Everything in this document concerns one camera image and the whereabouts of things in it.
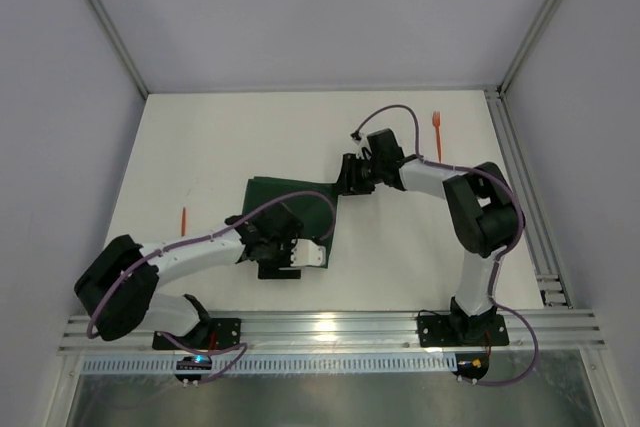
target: gray wall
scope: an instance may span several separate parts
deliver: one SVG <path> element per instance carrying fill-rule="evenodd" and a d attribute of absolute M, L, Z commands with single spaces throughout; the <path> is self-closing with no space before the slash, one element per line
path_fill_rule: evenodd
<path fill-rule="evenodd" d="M 508 99 L 579 305 L 640 405 L 639 0 L 565 0 Z"/>
<path fill-rule="evenodd" d="M 496 84 L 542 0 L 103 0 L 153 92 Z"/>
<path fill-rule="evenodd" d="M 84 0 L 0 0 L 0 424 L 52 388 L 142 112 Z"/>

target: orange fork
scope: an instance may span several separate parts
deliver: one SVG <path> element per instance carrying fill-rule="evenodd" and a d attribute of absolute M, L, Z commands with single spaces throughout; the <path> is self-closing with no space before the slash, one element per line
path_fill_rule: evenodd
<path fill-rule="evenodd" d="M 436 129 L 436 144 L 438 146 L 438 162 L 442 163 L 442 144 L 440 143 L 440 112 L 435 111 L 431 117 L 431 123 Z"/>

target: green cloth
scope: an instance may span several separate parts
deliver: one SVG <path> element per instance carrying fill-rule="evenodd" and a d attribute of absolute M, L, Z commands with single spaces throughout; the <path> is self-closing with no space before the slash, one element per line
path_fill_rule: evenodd
<path fill-rule="evenodd" d="M 304 182 L 301 180 L 276 179 L 273 177 L 254 177 L 247 181 L 247 189 L 244 194 L 242 214 L 248 214 L 281 195 L 312 190 L 324 194 L 336 207 L 338 207 L 338 195 L 334 192 L 333 184 L 319 184 L 316 182 Z M 317 197 L 296 197 L 289 199 L 284 204 L 304 224 L 301 239 L 318 239 L 327 233 L 331 226 L 331 210 L 322 199 Z M 322 242 L 327 249 L 327 262 L 323 266 L 329 266 L 329 254 L 333 243 L 333 233 Z"/>

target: white tabletop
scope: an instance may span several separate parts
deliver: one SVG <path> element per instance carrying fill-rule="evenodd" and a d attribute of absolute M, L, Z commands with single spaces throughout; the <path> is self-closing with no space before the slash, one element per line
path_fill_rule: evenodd
<path fill-rule="evenodd" d="M 179 237 L 219 225 L 242 210 L 254 176 L 335 182 L 349 134 L 379 107 L 413 107 L 422 152 L 435 159 L 431 115 L 442 113 L 443 161 L 504 163 L 481 91 L 312 92 L 152 95 L 127 167 L 108 240 Z M 404 111 L 389 111 L 365 128 L 390 127 L 405 154 L 413 128 Z M 257 266 L 213 267 L 163 292 L 194 294 L 211 310 L 448 309 L 462 268 L 446 202 L 379 186 L 370 196 L 340 198 L 329 269 L 306 268 L 301 280 L 258 280 Z M 526 243 L 504 261 L 501 303 L 518 309 L 542 302 Z"/>

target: glass panel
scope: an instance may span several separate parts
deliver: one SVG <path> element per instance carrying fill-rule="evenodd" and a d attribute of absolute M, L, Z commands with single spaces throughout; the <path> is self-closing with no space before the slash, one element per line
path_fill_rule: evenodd
<path fill-rule="evenodd" d="M 531 353 L 494 352 L 487 380 L 521 372 Z M 449 373 L 238 376 L 182 388 L 170 376 L 83 376 L 68 427 L 601 426 L 578 351 L 542 352 L 510 387 Z"/>

